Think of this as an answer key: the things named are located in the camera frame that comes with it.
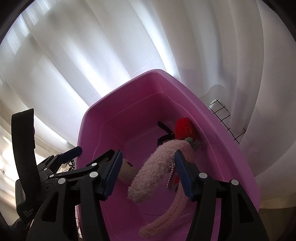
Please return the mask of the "pink fluffy headband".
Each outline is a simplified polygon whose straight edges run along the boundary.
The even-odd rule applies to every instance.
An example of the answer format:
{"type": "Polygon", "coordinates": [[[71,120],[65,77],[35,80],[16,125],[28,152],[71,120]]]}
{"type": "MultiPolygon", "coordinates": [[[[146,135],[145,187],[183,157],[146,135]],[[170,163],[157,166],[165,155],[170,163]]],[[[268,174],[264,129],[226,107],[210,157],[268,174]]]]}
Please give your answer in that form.
{"type": "MultiPolygon", "coordinates": [[[[139,170],[128,188],[128,199],[135,203],[142,203],[152,196],[155,189],[163,180],[170,164],[175,161],[175,152],[181,150],[189,163],[194,162],[195,151],[199,142],[187,137],[184,140],[171,140],[163,143],[148,158],[139,170]]],[[[178,185],[177,194],[168,210],[156,220],[139,229],[139,235],[151,238],[168,230],[181,216],[189,201],[185,195],[183,185],[178,185]]]]}

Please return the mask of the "pink plastic bin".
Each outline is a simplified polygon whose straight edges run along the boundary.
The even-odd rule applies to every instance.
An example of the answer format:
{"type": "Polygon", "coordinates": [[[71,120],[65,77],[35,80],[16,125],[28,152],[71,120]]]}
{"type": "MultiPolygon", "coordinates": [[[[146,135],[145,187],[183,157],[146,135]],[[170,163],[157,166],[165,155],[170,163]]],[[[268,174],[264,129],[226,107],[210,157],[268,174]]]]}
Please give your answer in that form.
{"type": "MultiPolygon", "coordinates": [[[[83,117],[78,146],[83,153],[75,167],[85,167],[109,149],[139,170],[166,132],[158,121],[174,130],[179,118],[189,118],[199,130],[201,147],[195,152],[200,171],[216,180],[237,179],[255,208],[260,191],[245,157],[231,135],[195,94],[163,70],[148,71],[93,104],[83,117]]],[[[189,202],[181,217],[154,238],[139,236],[139,228],[162,215],[176,193],[163,180],[153,196],[136,204],[127,199],[128,185],[117,180],[112,195],[100,203],[110,240],[186,240],[196,203],[189,202]]]]}

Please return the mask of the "white sheer curtain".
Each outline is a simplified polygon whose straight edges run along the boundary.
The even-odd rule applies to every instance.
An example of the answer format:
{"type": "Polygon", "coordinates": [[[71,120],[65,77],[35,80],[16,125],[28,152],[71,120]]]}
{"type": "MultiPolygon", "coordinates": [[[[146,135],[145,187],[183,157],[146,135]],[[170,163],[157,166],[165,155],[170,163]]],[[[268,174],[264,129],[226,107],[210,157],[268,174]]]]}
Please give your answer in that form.
{"type": "Polygon", "coordinates": [[[295,206],[295,40],[263,1],[34,1],[1,43],[1,127],[34,108],[46,152],[93,103],[151,69],[221,101],[262,208],[295,206]]]}

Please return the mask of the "white black grid bedsheet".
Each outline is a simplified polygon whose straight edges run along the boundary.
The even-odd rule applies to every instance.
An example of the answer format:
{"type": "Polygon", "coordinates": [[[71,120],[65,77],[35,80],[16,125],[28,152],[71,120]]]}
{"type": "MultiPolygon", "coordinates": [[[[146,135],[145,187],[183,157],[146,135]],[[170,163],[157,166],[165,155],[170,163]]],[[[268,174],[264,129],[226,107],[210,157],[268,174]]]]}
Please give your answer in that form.
{"type": "Polygon", "coordinates": [[[224,128],[227,130],[227,132],[231,135],[234,142],[236,142],[238,145],[240,145],[241,140],[244,137],[244,134],[246,132],[246,129],[243,128],[240,131],[234,131],[230,127],[230,118],[231,114],[229,110],[226,108],[224,104],[218,99],[214,99],[210,105],[209,109],[214,114],[215,117],[219,120],[219,122],[224,126],[224,128]]]}

